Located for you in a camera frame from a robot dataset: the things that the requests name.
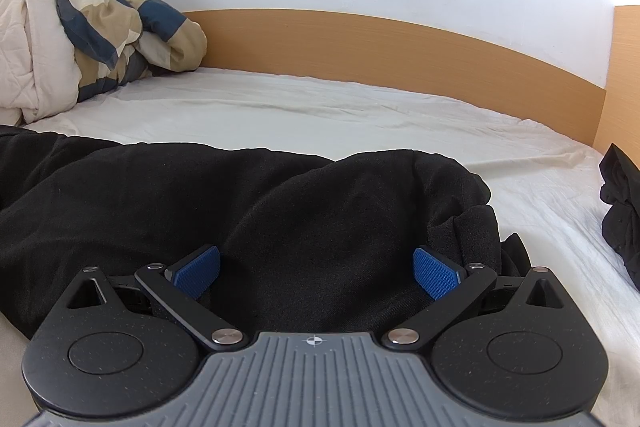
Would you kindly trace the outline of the large black garment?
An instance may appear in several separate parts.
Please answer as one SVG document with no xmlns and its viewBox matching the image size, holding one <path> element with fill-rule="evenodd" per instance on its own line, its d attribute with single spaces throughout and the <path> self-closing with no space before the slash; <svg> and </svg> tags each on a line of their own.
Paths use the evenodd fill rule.
<svg viewBox="0 0 640 427">
<path fill-rule="evenodd" d="M 221 267 L 202 303 L 242 331 L 381 332 L 428 303 L 418 247 L 529 270 L 489 199 L 477 174 L 414 150 L 333 161 L 5 127 L 1 311 L 32 337 L 82 268 L 129 275 L 209 244 Z"/>
</svg>

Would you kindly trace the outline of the white bed sheet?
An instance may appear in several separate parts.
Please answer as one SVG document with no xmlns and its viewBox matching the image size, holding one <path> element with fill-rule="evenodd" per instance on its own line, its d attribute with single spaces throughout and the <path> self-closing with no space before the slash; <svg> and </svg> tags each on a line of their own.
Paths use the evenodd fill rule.
<svg viewBox="0 0 640 427">
<path fill-rule="evenodd" d="M 35 129 L 331 159 L 400 148 L 457 159 L 489 186 L 501 235 L 518 234 L 533 264 L 555 273 L 608 351 L 594 415 L 638 424 L 639 293 L 602 237 L 601 156 L 587 145 L 443 96 L 213 68 L 129 83 Z"/>
</svg>

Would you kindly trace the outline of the wooden bed footboard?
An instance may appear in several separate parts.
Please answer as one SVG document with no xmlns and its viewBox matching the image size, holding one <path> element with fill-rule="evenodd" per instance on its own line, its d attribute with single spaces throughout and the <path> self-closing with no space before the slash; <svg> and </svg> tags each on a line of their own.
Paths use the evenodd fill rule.
<svg viewBox="0 0 640 427">
<path fill-rule="evenodd" d="M 593 147 L 605 153 L 611 144 L 617 145 L 636 165 L 639 165 L 639 5 L 619 5 L 614 9 L 605 99 Z"/>
</svg>

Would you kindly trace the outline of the small black garment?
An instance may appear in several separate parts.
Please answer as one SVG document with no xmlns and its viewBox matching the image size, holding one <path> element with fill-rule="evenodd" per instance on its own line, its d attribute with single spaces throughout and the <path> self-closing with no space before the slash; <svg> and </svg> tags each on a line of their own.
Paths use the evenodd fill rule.
<svg viewBox="0 0 640 427">
<path fill-rule="evenodd" d="M 603 185 L 600 199 L 610 206 L 602 220 L 602 236 L 622 260 L 637 289 L 640 288 L 640 173 L 634 162 L 615 144 L 600 161 Z"/>
</svg>

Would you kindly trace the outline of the white beige blue duvet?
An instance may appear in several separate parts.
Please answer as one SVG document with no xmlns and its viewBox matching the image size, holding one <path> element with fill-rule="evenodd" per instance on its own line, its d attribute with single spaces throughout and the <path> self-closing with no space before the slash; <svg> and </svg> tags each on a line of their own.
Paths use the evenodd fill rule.
<svg viewBox="0 0 640 427">
<path fill-rule="evenodd" d="M 162 0 L 1 0 L 1 121 L 64 113 L 146 76 L 200 67 L 207 38 Z"/>
</svg>

